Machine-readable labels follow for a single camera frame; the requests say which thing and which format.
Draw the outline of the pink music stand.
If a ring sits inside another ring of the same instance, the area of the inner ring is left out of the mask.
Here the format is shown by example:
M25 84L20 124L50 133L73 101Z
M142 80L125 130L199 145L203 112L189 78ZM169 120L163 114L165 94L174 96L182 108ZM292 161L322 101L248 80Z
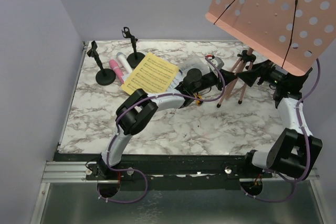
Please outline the pink music stand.
M335 40L335 0L212 0L206 19L294 76Z

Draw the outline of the yellow sheet music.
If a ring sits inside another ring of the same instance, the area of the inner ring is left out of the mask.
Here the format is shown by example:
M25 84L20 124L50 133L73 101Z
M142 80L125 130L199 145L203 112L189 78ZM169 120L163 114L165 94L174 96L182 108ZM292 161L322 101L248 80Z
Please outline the yellow sheet music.
M121 85L131 95L137 89L147 93L163 93L176 77L179 68L149 52Z

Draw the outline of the black round-base mic stand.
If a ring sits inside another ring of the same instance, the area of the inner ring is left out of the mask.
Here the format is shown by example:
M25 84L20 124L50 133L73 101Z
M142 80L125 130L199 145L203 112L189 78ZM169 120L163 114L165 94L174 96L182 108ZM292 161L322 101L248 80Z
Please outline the black round-base mic stand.
M135 69L138 66L138 64L144 59L145 54L137 51L136 43L138 39L130 33L129 27L123 27L122 34L123 38L131 40L133 53L128 55L127 62L129 63L132 69Z

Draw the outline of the white toy microphone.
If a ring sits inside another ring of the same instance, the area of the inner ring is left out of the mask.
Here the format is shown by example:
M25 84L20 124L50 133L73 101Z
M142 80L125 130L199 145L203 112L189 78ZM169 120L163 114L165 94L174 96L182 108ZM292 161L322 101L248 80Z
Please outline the white toy microphone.
M125 71L127 73L132 73L133 70L132 70L130 64L128 63L127 58L126 58L124 53L118 52L117 53L117 59L118 59L119 63L121 63L121 65L123 66L123 68L125 69Z

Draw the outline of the pink toy microphone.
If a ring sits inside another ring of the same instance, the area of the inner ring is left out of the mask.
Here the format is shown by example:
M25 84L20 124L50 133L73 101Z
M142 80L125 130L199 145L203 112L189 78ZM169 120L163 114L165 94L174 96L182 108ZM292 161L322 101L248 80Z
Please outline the pink toy microphone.
M124 74L123 74L121 68L119 67L119 64L114 59L111 59L109 61L109 66L110 66L111 70L114 71L115 75L118 77L121 84L124 84L124 78L123 78Z

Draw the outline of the white sheet music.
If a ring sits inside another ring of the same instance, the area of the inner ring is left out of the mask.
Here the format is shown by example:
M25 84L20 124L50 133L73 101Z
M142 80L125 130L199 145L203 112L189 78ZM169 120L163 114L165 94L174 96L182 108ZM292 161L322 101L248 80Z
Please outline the white sheet music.
M180 84L181 81L183 81L183 75L180 72L178 72L166 91L170 92L174 90Z

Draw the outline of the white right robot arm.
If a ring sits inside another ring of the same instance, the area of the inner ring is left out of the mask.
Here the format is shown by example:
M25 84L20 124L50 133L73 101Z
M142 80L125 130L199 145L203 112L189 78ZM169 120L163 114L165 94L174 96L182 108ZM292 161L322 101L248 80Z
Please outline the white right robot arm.
M300 90L311 71L294 76L283 73L267 60L251 70L238 73L238 78L250 87L254 83L268 82L275 88L273 100L284 127L269 151L252 150L246 154L241 165L246 177L255 177L260 169L286 175L294 183L308 177L322 149L322 141L312 135L303 114L305 96Z

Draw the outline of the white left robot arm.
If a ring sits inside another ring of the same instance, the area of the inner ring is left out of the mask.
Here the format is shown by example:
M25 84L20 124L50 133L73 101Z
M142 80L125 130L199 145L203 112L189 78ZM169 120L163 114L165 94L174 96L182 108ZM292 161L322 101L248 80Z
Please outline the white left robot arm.
M116 165L121 162L130 139L145 129L156 112L181 109L194 100L201 101L195 94L213 86L224 92L226 86L236 79L236 75L223 69L202 75L200 70L193 68L171 92L149 94L143 89L134 91L116 111L116 132L107 150L101 153L98 173L104 179L116 175Z

